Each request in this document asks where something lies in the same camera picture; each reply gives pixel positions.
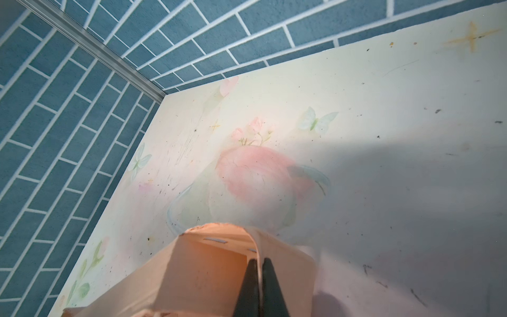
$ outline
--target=flower stem painting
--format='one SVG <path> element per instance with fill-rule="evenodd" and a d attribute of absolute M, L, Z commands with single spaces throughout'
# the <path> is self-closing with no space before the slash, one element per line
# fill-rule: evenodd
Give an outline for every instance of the flower stem painting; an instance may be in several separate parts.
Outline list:
<path fill-rule="evenodd" d="M 86 274 L 90 271 L 90 269 L 96 267 L 100 261 L 104 258 L 104 252 L 109 244 L 109 237 L 102 239 L 97 247 L 95 247 L 95 251 L 93 253 L 90 262 L 88 259 L 85 259 L 83 263 L 79 266 L 79 275 L 78 278 L 74 281 L 72 288 L 70 289 L 69 295 L 67 297 L 66 304 L 68 305 L 73 298 L 77 298 L 77 300 L 83 299 L 88 295 L 90 291 L 90 284 L 88 282 L 83 283 Z"/>
<path fill-rule="evenodd" d="M 321 122 L 320 131 L 336 116 L 319 120 L 314 114 L 307 117 L 314 127 L 315 121 Z M 169 227 L 179 234 L 195 225 L 227 222 L 277 233 L 303 219 L 325 197 L 331 182 L 319 170 L 270 148 L 275 134 L 276 126 L 261 117 L 234 129 L 232 146 L 171 203 Z"/>

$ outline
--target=kraft paper bag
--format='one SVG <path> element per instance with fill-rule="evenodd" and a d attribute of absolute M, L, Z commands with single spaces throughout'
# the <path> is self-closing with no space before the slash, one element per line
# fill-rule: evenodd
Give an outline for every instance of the kraft paper bag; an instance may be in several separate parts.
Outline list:
<path fill-rule="evenodd" d="M 265 258 L 290 316 L 309 317 L 313 259 L 257 228 L 219 223 L 187 230 L 75 316 L 232 316 L 248 261 L 257 259 L 261 290 Z"/>

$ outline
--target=pink rose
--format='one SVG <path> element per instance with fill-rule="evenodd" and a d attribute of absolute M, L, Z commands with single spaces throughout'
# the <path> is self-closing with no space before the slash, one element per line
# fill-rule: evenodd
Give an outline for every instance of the pink rose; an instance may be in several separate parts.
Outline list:
<path fill-rule="evenodd" d="M 243 138 L 243 130 L 237 128 L 232 132 L 231 138 L 234 141 L 239 141 L 241 138 Z"/>
<path fill-rule="evenodd" d="M 259 119 L 259 117 L 255 117 L 249 126 L 250 129 L 252 129 L 253 133 L 259 133 L 262 129 L 262 121 Z"/>
<path fill-rule="evenodd" d="M 100 245 L 100 248 L 98 249 L 97 258 L 100 259 L 104 253 L 105 249 L 107 249 L 107 245 L 109 244 L 109 237 L 105 237 L 102 240 L 102 244 Z"/>
<path fill-rule="evenodd" d="M 220 94 L 222 97 L 227 96 L 233 89 L 236 87 L 238 83 L 239 77 L 235 76 L 231 79 L 225 78 L 222 84 L 220 85 Z"/>

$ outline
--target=blue tile wall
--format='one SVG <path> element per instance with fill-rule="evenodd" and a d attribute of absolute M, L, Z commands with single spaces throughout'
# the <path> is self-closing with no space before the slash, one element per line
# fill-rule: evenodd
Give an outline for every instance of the blue tile wall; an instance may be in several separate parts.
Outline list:
<path fill-rule="evenodd" d="M 169 94 L 504 0 L 392 0 L 389 19 L 388 0 L 99 1 L 91 20 L 111 24 L 90 28 Z"/>
<path fill-rule="evenodd" d="M 84 24 L 77 3 L 93 1 L 67 1 Z M 117 19 L 131 5 L 102 2 Z M 90 24 L 104 37 L 109 13 Z M 158 104 L 36 15 L 12 14 L 0 29 L 0 316 L 46 317 Z"/>

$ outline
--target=pale green butterfly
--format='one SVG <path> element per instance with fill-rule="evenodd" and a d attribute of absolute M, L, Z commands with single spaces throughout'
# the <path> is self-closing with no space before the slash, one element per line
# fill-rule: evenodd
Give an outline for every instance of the pale green butterfly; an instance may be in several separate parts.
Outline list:
<path fill-rule="evenodd" d="M 315 110 L 312 107 L 308 107 L 298 128 L 301 130 L 315 130 L 318 134 L 322 135 L 328 131 L 329 124 L 337 115 L 337 112 L 331 112 L 319 119 L 315 117 Z"/>

